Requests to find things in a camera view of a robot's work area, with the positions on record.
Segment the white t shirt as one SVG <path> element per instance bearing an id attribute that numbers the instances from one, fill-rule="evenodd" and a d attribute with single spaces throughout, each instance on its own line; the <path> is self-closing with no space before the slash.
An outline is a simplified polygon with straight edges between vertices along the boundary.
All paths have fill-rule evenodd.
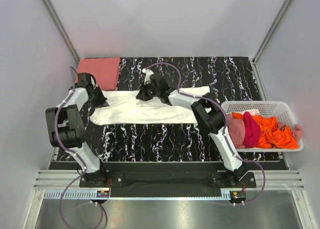
<path id="1" fill-rule="evenodd" d="M 111 124 L 195 124 L 189 109 L 161 103 L 155 97 L 150 101 L 136 99 L 137 90 L 104 91 L 108 106 L 96 108 L 89 117 L 98 126 Z"/>

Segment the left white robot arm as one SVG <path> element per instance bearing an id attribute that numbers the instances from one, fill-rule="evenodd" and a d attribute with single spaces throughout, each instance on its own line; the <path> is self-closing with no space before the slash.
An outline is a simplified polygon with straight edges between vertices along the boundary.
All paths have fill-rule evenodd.
<path id="1" fill-rule="evenodd" d="M 74 158 L 82 170 L 82 182 L 88 187 L 103 187 L 108 182 L 108 173 L 86 142 L 80 110 L 87 102 L 94 109 L 108 107 L 109 104 L 92 74 L 80 73 L 76 77 L 77 82 L 67 97 L 56 107 L 45 111 L 49 141 L 53 147 Z"/>

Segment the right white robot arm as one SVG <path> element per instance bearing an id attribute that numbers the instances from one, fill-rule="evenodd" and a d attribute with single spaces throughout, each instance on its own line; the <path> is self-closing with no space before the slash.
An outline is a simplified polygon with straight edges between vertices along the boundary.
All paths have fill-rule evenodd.
<path id="1" fill-rule="evenodd" d="M 226 170 L 221 176 L 221 187 L 239 187 L 245 181 L 248 170 L 240 157 L 227 130 L 227 115 L 217 104 L 210 93 L 191 95 L 180 89 L 169 86 L 162 76 L 155 75 L 151 70 L 145 70 L 144 82 L 139 86 L 136 99 L 147 102 L 158 98 L 161 103 L 178 106 L 193 112 L 197 127 L 201 133 L 208 134 L 214 141 Z"/>

